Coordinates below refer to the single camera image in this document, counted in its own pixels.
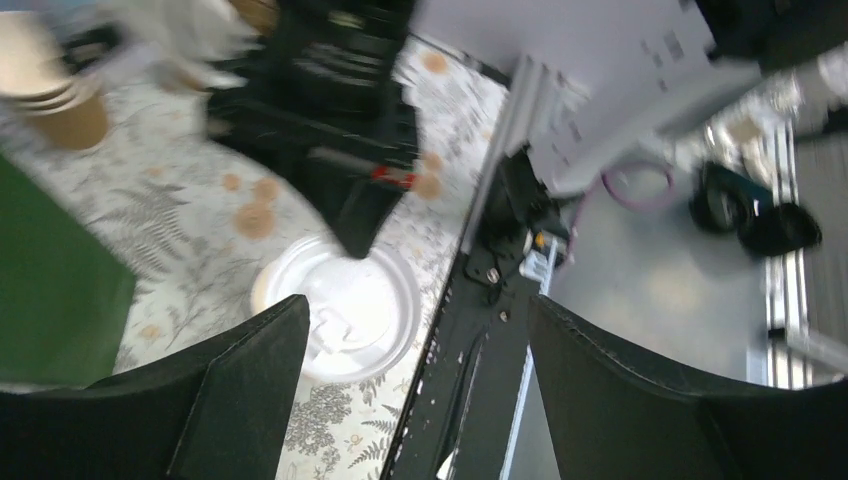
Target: green object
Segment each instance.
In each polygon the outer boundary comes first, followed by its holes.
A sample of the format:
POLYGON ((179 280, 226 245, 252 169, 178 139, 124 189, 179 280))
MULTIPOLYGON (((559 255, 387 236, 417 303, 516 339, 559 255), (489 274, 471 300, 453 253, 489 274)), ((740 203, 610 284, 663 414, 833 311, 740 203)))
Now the green object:
POLYGON ((112 374, 135 275, 0 154, 0 382, 112 374))

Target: wire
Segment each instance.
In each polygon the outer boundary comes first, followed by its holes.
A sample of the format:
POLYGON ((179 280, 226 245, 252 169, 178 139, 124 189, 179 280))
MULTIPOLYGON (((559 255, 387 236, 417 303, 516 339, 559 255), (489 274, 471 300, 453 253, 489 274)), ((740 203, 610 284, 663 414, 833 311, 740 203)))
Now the wire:
POLYGON ((580 220, 583 218, 583 211, 586 208, 586 204, 588 204, 589 199, 594 197, 595 194, 602 188, 606 190, 609 196, 612 197, 612 199, 619 205, 634 212, 659 210, 671 204, 675 198, 674 176, 670 165, 661 165, 655 162, 640 160, 622 163, 604 170, 592 183, 589 189, 586 190, 586 194, 583 195, 577 203, 577 208, 574 211, 574 217, 572 217, 571 220, 571 238, 568 239, 568 243, 565 248, 565 263, 562 266, 563 269, 567 268, 568 264, 572 263, 574 260, 574 249, 577 243, 578 226, 580 224, 580 220), (640 171, 653 171, 664 176, 666 180, 666 189, 656 196, 645 200, 632 200, 627 198, 624 193, 615 188, 615 185, 613 184, 614 177, 640 171))

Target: tablecloth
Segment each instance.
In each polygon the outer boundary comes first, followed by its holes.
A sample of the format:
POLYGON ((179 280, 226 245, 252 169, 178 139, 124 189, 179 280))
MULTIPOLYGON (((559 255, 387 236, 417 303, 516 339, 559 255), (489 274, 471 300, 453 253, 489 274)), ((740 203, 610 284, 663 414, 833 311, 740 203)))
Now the tablecloth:
MULTIPOLYGON (((412 350, 353 385, 301 378, 278 479, 374 479, 457 249, 505 89, 411 42, 397 69, 418 107, 422 164, 441 196, 407 195, 378 242, 400 252, 421 291, 412 350)), ((0 146, 140 276, 115 372, 155 361, 249 316, 257 273, 324 226, 270 172, 199 134, 199 96, 139 78, 106 95, 114 127, 94 152, 51 149, 0 111, 0 146)))

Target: leaf pattern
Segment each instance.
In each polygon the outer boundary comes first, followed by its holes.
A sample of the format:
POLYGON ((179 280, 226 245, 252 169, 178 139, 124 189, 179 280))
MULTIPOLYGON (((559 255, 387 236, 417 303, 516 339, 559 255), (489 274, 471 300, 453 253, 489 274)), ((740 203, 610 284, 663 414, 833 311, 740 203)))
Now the leaf pattern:
MULTIPOLYGON (((447 58, 444 73, 429 71, 422 63, 428 53, 429 47, 409 42, 397 78, 418 108, 422 151, 443 159, 443 194, 430 202, 407 195, 377 239, 415 272, 420 331, 406 357, 376 378, 351 385, 301 379, 280 480, 380 477, 472 200, 488 142, 484 132, 494 130, 505 97, 501 86, 454 59, 447 58)), ((165 93, 139 78, 105 100, 114 127, 93 152, 52 149, 2 105, 0 145, 139 275, 118 373, 243 322, 260 269, 293 241, 326 228, 284 186, 269 204, 279 228, 261 241, 244 239, 233 216, 254 201, 252 186, 268 172, 196 135, 197 98, 165 93), (224 175, 238 177, 242 187, 225 189, 224 175)))

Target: screw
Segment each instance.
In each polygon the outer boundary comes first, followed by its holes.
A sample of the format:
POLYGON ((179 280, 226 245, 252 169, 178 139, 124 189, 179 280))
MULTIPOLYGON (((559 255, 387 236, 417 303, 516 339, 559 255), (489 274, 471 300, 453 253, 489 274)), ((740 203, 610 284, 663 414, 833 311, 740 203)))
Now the screw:
POLYGON ((501 274, 498 273, 497 268, 490 268, 489 271, 486 272, 486 278, 488 278, 491 283, 498 283, 498 280, 501 279, 501 274))

